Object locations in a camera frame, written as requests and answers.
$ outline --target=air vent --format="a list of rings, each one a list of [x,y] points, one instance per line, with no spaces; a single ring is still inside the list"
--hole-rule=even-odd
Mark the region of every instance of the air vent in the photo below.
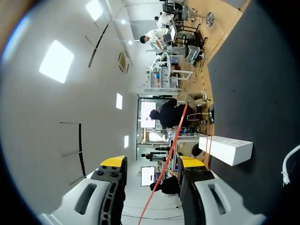
[[[126,57],[126,54],[124,52],[120,52],[119,58],[118,58],[119,68],[122,71],[122,73],[127,74],[129,70],[129,63],[128,59]]]

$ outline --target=wooden floor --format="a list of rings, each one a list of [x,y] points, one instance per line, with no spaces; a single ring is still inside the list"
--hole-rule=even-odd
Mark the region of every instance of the wooden floor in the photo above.
[[[208,98],[213,99],[213,93],[210,83],[210,74],[208,70],[208,63],[212,59],[212,57],[216,54],[216,52],[220,49],[222,44],[225,42],[230,32],[233,30],[234,26],[241,18],[243,12],[248,6],[250,0],[246,1],[245,6],[238,10],[226,2],[220,0],[186,0],[186,4],[190,7],[190,9],[194,8],[197,10],[197,14],[201,16],[197,21],[186,22],[187,26],[196,27],[198,23],[201,23],[199,30],[203,36],[203,38],[207,37],[208,39],[205,41],[204,50],[205,50],[205,59],[199,63],[195,67],[187,64],[185,61],[182,61],[180,66],[183,70],[192,70],[194,71],[193,76],[188,81],[182,81],[181,87],[182,92],[185,93],[198,93],[201,90],[205,90]],[[211,27],[206,25],[206,15],[212,12],[215,16],[215,22]],[[209,101],[205,107],[204,111],[208,110],[208,107],[213,104],[213,100]],[[209,127],[202,127],[201,133],[206,134],[208,129],[208,134],[213,135],[213,125],[208,125]],[[182,146],[179,146],[178,151],[181,152],[185,156],[191,156],[191,149],[195,143],[184,143]],[[201,154],[198,156],[199,160],[204,159],[204,163],[206,166],[208,165],[209,155]]]

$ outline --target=computer monitor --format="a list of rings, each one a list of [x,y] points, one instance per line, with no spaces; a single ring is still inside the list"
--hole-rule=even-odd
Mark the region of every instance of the computer monitor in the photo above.
[[[172,38],[172,41],[174,41],[176,39],[176,28],[175,28],[175,26],[171,26],[171,38]]]
[[[156,28],[162,28],[164,25],[160,21],[155,21]]]
[[[172,41],[172,37],[170,33],[163,35],[163,44],[168,43],[170,41]]]

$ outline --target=ceiling light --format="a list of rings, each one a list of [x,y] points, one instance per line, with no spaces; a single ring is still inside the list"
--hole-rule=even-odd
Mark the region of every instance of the ceiling light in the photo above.
[[[127,148],[129,146],[129,136],[124,137],[124,148]]]
[[[116,108],[122,109],[122,104],[123,104],[123,96],[117,93]]]
[[[86,9],[88,10],[90,16],[96,21],[101,14],[103,13],[103,9],[100,6],[98,0],[92,0],[86,5]]]
[[[74,55],[59,41],[55,40],[47,51],[39,72],[64,83],[73,59]]]

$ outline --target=person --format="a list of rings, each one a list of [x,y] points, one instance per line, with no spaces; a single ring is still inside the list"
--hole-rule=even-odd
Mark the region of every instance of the person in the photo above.
[[[157,188],[155,191],[161,190],[162,193],[168,194],[168,195],[173,195],[173,194],[180,194],[180,187],[178,183],[178,174],[173,172],[172,170],[168,170],[170,174],[173,176],[170,178],[164,179],[162,184],[158,184]],[[156,183],[150,184],[150,189],[153,191],[154,186]]]
[[[187,116],[190,114],[197,113],[197,105],[195,100],[203,98],[207,100],[207,96],[205,91],[202,91],[198,94],[186,94],[186,101],[188,101],[186,116],[183,120],[182,127],[186,127],[192,124],[191,121],[187,120]],[[172,99],[167,103],[163,104],[160,111],[152,110],[150,112],[150,118],[153,120],[159,120],[163,129],[172,128],[174,126],[178,126],[184,111],[185,105],[181,104],[177,106],[177,100]],[[205,120],[201,122],[201,125],[204,126],[206,124]]]
[[[141,36],[140,42],[145,44],[147,41],[150,39],[154,41],[157,45],[157,47],[161,50],[164,51],[163,49],[163,35],[170,33],[170,29],[168,28],[157,28],[154,30],[150,30],[147,34]]]
[[[167,13],[163,12],[160,17],[155,16],[154,19],[159,21],[162,24],[165,24],[167,26],[170,26],[173,22],[173,16],[167,15]]]

